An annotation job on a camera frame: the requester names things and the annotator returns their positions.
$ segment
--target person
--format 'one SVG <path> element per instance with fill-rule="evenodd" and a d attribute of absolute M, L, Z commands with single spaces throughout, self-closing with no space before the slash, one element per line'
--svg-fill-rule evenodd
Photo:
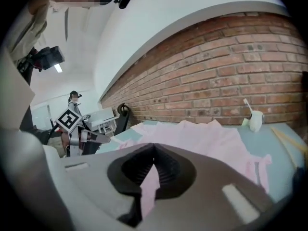
<path fill-rule="evenodd" d="M 67 107 L 82 117 L 78 125 L 85 127 L 85 124 L 83 122 L 83 116 L 78 108 L 79 97 L 81 97 L 81 95 L 79 95 L 78 92 L 76 92 L 75 90 L 71 91 L 71 93 L 69 94 Z"/>
<path fill-rule="evenodd" d="M 99 0 L 30 0 L 17 17 L 3 42 L 3 56 L 6 57 L 6 54 L 8 54 L 8 61 L 12 61 L 15 67 L 30 53 L 42 32 L 46 29 L 47 11 L 51 1 L 64 3 L 68 7 L 91 7 L 100 4 Z M 26 79 L 28 85 L 30 85 L 31 74 L 29 75 L 30 78 Z M 7 124 L 5 119 L 1 121 L 1 124 Z M 30 107 L 21 122 L 20 130 L 33 134 L 43 144 L 50 132 L 34 128 Z M 48 145 L 55 147 L 59 156 L 63 156 L 65 154 L 64 144 L 66 144 L 67 139 L 67 136 L 61 131 L 55 132 L 49 139 Z"/>
<path fill-rule="evenodd" d="M 25 58 L 47 27 L 46 17 L 50 1 L 66 4 L 68 7 L 99 5 L 99 0 L 30 0 L 8 32 L 4 45 L 14 64 Z"/>

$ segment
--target pink towel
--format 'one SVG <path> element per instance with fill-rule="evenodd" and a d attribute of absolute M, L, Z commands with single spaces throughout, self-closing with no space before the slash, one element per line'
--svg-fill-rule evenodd
<path fill-rule="evenodd" d="M 157 125 L 144 125 L 140 123 L 132 127 L 142 137 L 134 142 L 126 141 L 119 149 L 127 148 L 141 143 L 161 143 L 175 146 L 201 155 L 220 160 L 234 168 L 257 184 L 255 162 L 258 163 L 260 184 L 269 192 L 266 165 L 271 163 L 271 156 L 264 158 L 251 155 L 241 140 L 236 128 L 223 128 L 218 121 L 208 124 L 195 124 L 182 121 L 176 125 L 160 123 Z M 145 217 L 154 207 L 155 190 L 159 188 L 158 173 L 155 166 L 141 184 L 142 215 Z"/>

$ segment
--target white table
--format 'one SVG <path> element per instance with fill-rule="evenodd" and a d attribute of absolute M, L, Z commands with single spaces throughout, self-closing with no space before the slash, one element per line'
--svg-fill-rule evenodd
<path fill-rule="evenodd" d="M 97 126 L 97 127 L 98 127 L 98 131 L 99 131 L 100 133 L 102 133 L 101 125 L 113 121 L 113 122 L 114 122 L 115 129 L 116 129 L 116 120 L 117 120 L 118 118 L 119 118 L 119 116 L 115 116 L 115 117 L 112 117 L 112 118 L 107 119 L 107 120 L 102 120 L 102 119 L 101 119 L 101 120 L 93 121 L 93 122 L 91 123 L 91 126 L 92 126 L 92 128 L 94 128 L 94 127 Z"/>

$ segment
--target brick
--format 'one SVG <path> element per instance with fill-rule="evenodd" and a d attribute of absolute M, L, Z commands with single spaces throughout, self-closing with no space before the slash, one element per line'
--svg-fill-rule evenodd
<path fill-rule="evenodd" d="M 275 43 L 259 43 L 256 47 L 258 51 L 278 51 Z"/>
<path fill-rule="evenodd" d="M 210 80 L 210 86 L 212 88 L 239 85 L 239 84 L 248 84 L 247 76 L 231 76 L 231 77 L 216 78 Z"/>
<path fill-rule="evenodd" d="M 253 26 L 242 26 L 242 27 L 224 29 L 222 30 L 222 32 L 226 37 L 230 37 L 240 34 L 253 34 L 256 33 L 257 31 Z"/>
<path fill-rule="evenodd" d="M 198 110 L 187 110 L 187 116 L 220 116 L 220 108 L 209 108 L 209 109 L 198 109 Z"/>
<path fill-rule="evenodd" d="M 302 68 L 303 68 L 303 71 L 308 72 L 308 65 L 307 64 L 302 64 Z"/>
<path fill-rule="evenodd" d="M 209 87 L 209 82 L 208 81 L 201 81 L 197 83 L 192 83 L 191 84 L 191 91 L 195 90 L 204 90 Z"/>
<path fill-rule="evenodd" d="M 244 59 L 246 62 L 260 62 L 261 58 L 258 53 L 245 53 Z"/>
<path fill-rule="evenodd" d="M 240 107 L 234 107 L 234 108 L 222 108 L 222 115 L 223 116 L 237 116 L 241 114 L 241 108 Z"/>
<path fill-rule="evenodd" d="M 145 106 L 145 105 L 149 105 L 150 104 L 150 100 L 146 100 L 146 101 L 142 101 L 139 103 L 140 106 Z"/>
<path fill-rule="evenodd" d="M 254 34 L 252 37 L 256 42 L 280 42 L 280 38 L 278 35 Z"/>
<path fill-rule="evenodd" d="M 167 119 L 168 122 L 176 122 L 176 123 L 184 120 L 194 122 L 194 117 L 168 117 Z"/>
<path fill-rule="evenodd" d="M 215 48 L 219 48 L 219 47 L 223 47 L 223 46 L 227 46 L 227 45 L 232 45 L 232 44 L 236 44 L 236 40 L 235 38 L 222 38 L 222 39 L 218 39 L 212 42 L 207 42 L 203 45 L 201 45 L 201 50 L 202 51 L 208 51 L 208 50 L 212 50 Z"/>
<path fill-rule="evenodd" d="M 221 125 L 230 124 L 230 117 L 214 117 L 213 120 L 217 120 Z"/>
<path fill-rule="evenodd" d="M 195 108 L 211 107 L 211 101 L 209 99 L 195 100 L 193 101 L 193 106 Z"/>
<path fill-rule="evenodd" d="M 182 52 L 182 51 L 185 51 L 185 50 L 188 50 L 194 46 L 198 46 L 202 43 L 205 42 L 205 39 L 204 37 L 197 37 L 197 38 L 193 38 L 187 42 L 183 42 L 183 43 L 179 43 L 177 42 L 177 44 L 174 46 L 174 50 L 176 52 Z"/>
<path fill-rule="evenodd" d="M 218 69 L 219 76 L 236 75 L 236 69 L 234 66 L 220 67 Z"/>
<path fill-rule="evenodd" d="M 208 70 L 208 71 L 200 72 L 198 74 L 184 76 L 181 78 L 181 82 L 185 84 L 185 83 L 195 82 L 195 81 L 199 81 L 203 79 L 210 79 L 214 77 L 216 77 L 216 71 Z"/>
<path fill-rule="evenodd" d="M 292 84 L 276 84 L 274 86 L 274 92 L 301 92 L 302 86 L 300 83 L 292 83 Z"/>
<path fill-rule="evenodd" d="M 267 103 L 294 103 L 302 101 L 301 94 L 271 94 L 267 96 Z"/>
<path fill-rule="evenodd" d="M 148 115 L 152 115 L 152 116 L 155 116 L 155 115 L 156 116 L 170 116 L 171 115 L 171 111 L 170 110 L 153 110 Z"/>
<path fill-rule="evenodd" d="M 304 111 L 304 103 L 291 103 L 291 104 L 287 104 L 285 109 L 286 112 L 300 112 L 300 111 Z"/>
<path fill-rule="evenodd" d="M 156 72 L 154 72 L 154 73 L 148 75 L 147 77 L 144 78 L 144 81 L 145 81 L 144 85 L 149 84 L 148 82 L 149 82 L 150 80 L 155 79 L 155 78 L 157 78 L 157 77 L 159 77 L 159 76 L 160 76 L 159 71 L 156 71 Z"/>
<path fill-rule="evenodd" d="M 150 82 L 149 82 L 149 86 L 152 87 L 152 86 L 155 86 L 155 85 L 158 85 L 162 82 L 161 78 L 158 77 L 158 78 L 155 78 L 155 79 L 152 79 Z"/>
<path fill-rule="evenodd" d="M 167 97 L 151 100 L 151 104 L 154 104 L 154 103 L 167 103 L 167 102 L 168 102 L 168 98 Z"/>
<path fill-rule="evenodd" d="M 238 106 L 238 105 L 244 105 L 242 97 L 212 99 L 213 107 Z"/>
<path fill-rule="evenodd" d="M 180 85 L 180 79 L 173 79 L 166 82 L 166 88 L 176 87 Z"/>
<path fill-rule="evenodd" d="M 179 69 L 179 68 L 183 68 L 183 67 L 186 67 L 192 64 L 203 62 L 209 58 L 211 58 L 211 55 L 207 52 L 203 52 L 201 54 L 197 54 L 197 55 L 185 58 L 184 60 L 175 63 L 174 69 Z"/>
<path fill-rule="evenodd" d="M 152 98 L 160 98 L 163 96 L 163 92 L 161 90 L 155 91 L 152 93 Z"/>
<path fill-rule="evenodd" d="M 299 63 L 308 64 L 307 56 L 305 55 L 297 55 L 297 61 Z"/>
<path fill-rule="evenodd" d="M 285 114 L 278 114 L 278 115 L 266 115 L 264 117 L 265 123 L 277 123 L 277 122 L 285 122 L 287 121 Z"/>
<path fill-rule="evenodd" d="M 228 125 L 241 125 L 244 117 L 230 117 Z"/>
<path fill-rule="evenodd" d="M 147 100 L 147 99 L 151 99 L 152 98 L 152 94 L 147 94 L 147 95 L 143 95 L 137 98 L 138 101 L 143 101 L 143 100 Z"/>
<path fill-rule="evenodd" d="M 283 24 L 284 27 L 286 28 L 290 28 L 290 29 L 293 29 L 293 30 L 297 30 L 296 26 L 294 26 L 292 23 L 290 22 L 284 22 Z"/>
<path fill-rule="evenodd" d="M 268 26 L 255 26 L 257 33 L 270 33 L 270 28 Z"/>
<path fill-rule="evenodd" d="M 213 120 L 213 117 L 196 117 L 195 122 L 196 123 L 209 123 Z"/>
<path fill-rule="evenodd" d="M 224 57 L 219 57 L 219 58 L 208 60 L 206 61 L 205 64 L 207 68 L 214 68 L 214 67 L 242 63 L 243 61 L 244 60 L 241 55 L 230 55 L 230 56 L 224 56 Z"/>
<path fill-rule="evenodd" d="M 255 48 L 252 44 L 238 44 L 231 46 L 231 50 L 233 53 L 243 53 L 243 52 L 250 52 L 254 51 Z"/>
<path fill-rule="evenodd" d="M 250 43 L 255 41 L 251 35 L 236 36 L 236 39 L 239 43 Z"/>
<path fill-rule="evenodd" d="M 223 38 L 223 34 L 221 31 L 216 31 L 216 32 L 212 32 L 212 33 L 207 33 L 204 35 L 204 39 L 207 41 L 207 42 L 210 42 L 210 41 L 214 41 L 214 40 L 217 40 L 217 39 L 220 39 L 220 38 Z"/>
<path fill-rule="evenodd" d="M 200 53 L 199 46 L 193 47 L 183 52 L 184 58 Z"/>
<path fill-rule="evenodd" d="M 227 27 L 226 23 L 202 23 L 196 28 L 196 35 L 207 34 L 216 30 L 221 30 Z"/>
<path fill-rule="evenodd" d="M 154 67 L 151 67 L 150 69 L 148 69 L 148 74 L 154 73 L 157 70 L 158 70 L 157 65 L 155 65 Z"/>
<path fill-rule="evenodd" d="M 230 50 L 228 47 L 219 48 L 213 51 L 208 52 L 213 58 L 227 56 L 230 54 Z"/>
<path fill-rule="evenodd" d="M 215 90 L 205 90 L 205 91 L 187 93 L 187 94 L 184 94 L 184 99 L 185 100 L 206 99 L 206 98 L 214 98 L 214 97 L 219 97 L 219 96 L 220 96 L 219 89 L 215 89 Z"/>
<path fill-rule="evenodd" d="M 290 39 L 290 37 L 288 37 L 288 36 L 283 36 L 283 35 L 280 35 L 279 37 L 280 37 L 282 43 L 291 44 L 291 39 Z"/>
<path fill-rule="evenodd" d="M 164 76 L 161 76 L 162 81 L 178 78 L 180 76 L 189 75 L 192 73 L 200 72 L 205 70 L 205 65 L 203 63 L 195 64 L 185 68 L 178 69 L 176 71 L 170 72 Z"/>
<path fill-rule="evenodd" d="M 297 47 L 292 44 L 277 44 L 279 51 L 297 53 Z"/>
<path fill-rule="evenodd" d="M 308 54 L 308 50 L 305 47 L 301 47 L 301 46 L 297 47 L 297 52 L 299 54 L 302 54 L 302 55 L 307 55 Z"/>
<path fill-rule="evenodd" d="M 156 105 L 151 105 L 152 106 L 152 110 L 164 110 L 165 109 L 165 105 L 163 103 L 160 104 L 156 104 Z"/>
<path fill-rule="evenodd" d="M 168 95 L 182 93 L 182 92 L 187 92 L 187 91 L 190 91 L 190 86 L 189 85 L 178 86 L 178 87 L 173 87 L 173 88 L 169 88 L 169 89 L 163 90 L 163 95 L 164 96 L 168 96 Z"/>
<path fill-rule="evenodd" d="M 270 70 L 271 72 L 282 72 L 283 66 L 281 63 L 270 63 Z"/>
<path fill-rule="evenodd" d="M 261 52 L 262 61 L 285 62 L 287 57 L 285 53 L 280 52 Z"/>
<path fill-rule="evenodd" d="M 251 97 L 251 104 L 265 104 L 266 103 L 266 96 L 252 96 Z"/>
<path fill-rule="evenodd" d="M 238 96 L 240 90 L 238 87 L 221 88 L 222 97 Z"/>
<path fill-rule="evenodd" d="M 244 16 L 245 16 L 244 13 L 231 13 L 231 14 L 222 15 L 221 18 L 224 18 L 224 17 L 244 17 Z"/>
<path fill-rule="evenodd" d="M 168 65 L 171 65 L 171 64 L 173 64 L 173 63 L 175 63 L 175 62 L 177 62 L 177 61 L 179 61 L 179 60 L 181 60 L 181 59 L 183 59 L 182 53 L 179 53 L 179 54 L 176 54 L 176 55 L 174 55 L 174 56 L 171 56 L 170 58 L 168 58 L 168 59 L 162 61 L 161 63 L 159 63 L 159 64 L 157 65 L 157 69 L 161 69 L 161 68 L 163 68 L 163 67 L 166 67 L 166 66 L 168 66 Z"/>
<path fill-rule="evenodd" d="M 169 96 L 169 102 L 178 102 L 178 101 L 183 101 L 182 94 Z"/>
<path fill-rule="evenodd" d="M 252 74 L 248 76 L 250 84 L 265 83 L 264 74 Z"/>
<path fill-rule="evenodd" d="M 292 53 L 287 53 L 287 59 L 289 62 L 297 62 L 296 55 Z"/>
<path fill-rule="evenodd" d="M 302 65 L 301 64 L 287 63 L 287 64 L 283 64 L 283 69 L 286 72 L 302 72 Z"/>
<path fill-rule="evenodd" d="M 253 21 L 247 21 L 246 24 L 250 25 L 250 26 L 255 26 L 256 30 L 258 31 L 258 28 L 260 26 L 262 26 L 262 27 L 267 26 L 268 27 L 269 25 L 271 25 L 271 22 L 258 19 L 258 20 L 253 20 Z"/>
<path fill-rule="evenodd" d="M 289 29 L 283 28 L 283 27 L 270 26 L 269 29 L 271 30 L 272 33 L 275 33 L 275 34 L 286 34 L 286 35 L 291 34 Z"/>
<path fill-rule="evenodd" d="M 289 82 L 291 75 L 289 73 L 266 74 L 267 82 Z"/>
<path fill-rule="evenodd" d="M 185 110 L 171 110 L 172 116 L 185 116 L 186 112 Z"/>
<path fill-rule="evenodd" d="M 297 39 L 297 38 L 294 38 L 294 37 L 290 37 L 291 39 L 291 43 L 292 44 L 295 44 L 295 45 L 298 45 L 298 46 L 302 46 L 302 47 L 307 47 L 305 42 L 301 39 Z"/>
<path fill-rule="evenodd" d="M 243 86 L 241 87 L 241 93 L 243 95 L 247 94 L 263 94 L 274 92 L 272 85 L 252 85 L 252 86 Z"/>
<path fill-rule="evenodd" d="M 269 72 L 268 63 L 243 64 L 236 67 L 239 74 Z"/>
<path fill-rule="evenodd" d="M 261 111 L 263 114 L 277 114 L 277 113 L 284 113 L 285 112 L 285 107 L 281 106 L 281 105 L 270 105 L 270 106 L 253 106 L 252 107 L 253 110 L 258 110 Z M 242 108 L 242 114 L 243 115 L 249 115 L 250 114 L 250 110 L 248 107 L 243 107 Z"/>
<path fill-rule="evenodd" d="M 301 82 L 303 78 L 302 73 L 290 73 L 292 82 Z"/>

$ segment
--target light blue table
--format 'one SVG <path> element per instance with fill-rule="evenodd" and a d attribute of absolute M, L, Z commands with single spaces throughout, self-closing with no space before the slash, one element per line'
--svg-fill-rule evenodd
<path fill-rule="evenodd" d="M 156 123 L 155 121 L 144 122 L 146 125 L 155 125 Z M 273 201 L 277 202 L 289 195 L 292 192 L 292 177 L 295 170 L 283 145 L 270 128 L 277 128 L 296 142 L 305 145 L 302 139 L 285 123 L 264 124 L 258 133 L 253 133 L 250 131 L 249 127 L 225 127 L 238 129 L 242 141 L 251 154 L 261 157 L 264 157 L 266 154 L 271 155 L 272 164 L 267 166 L 267 173 L 269 178 L 269 195 L 272 197 Z M 132 129 L 128 129 L 115 137 L 121 141 L 127 141 L 129 139 L 137 141 L 141 138 L 141 135 Z M 301 152 L 293 145 L 288 142 L 286 143 L 298 166 L 304 167 L 304 158 Z M 103 144 L 97 151 L 97 154 L 116 150 L 118 146 L 119 143 L 115 141 L 111 141 L 109 144 Z"/>

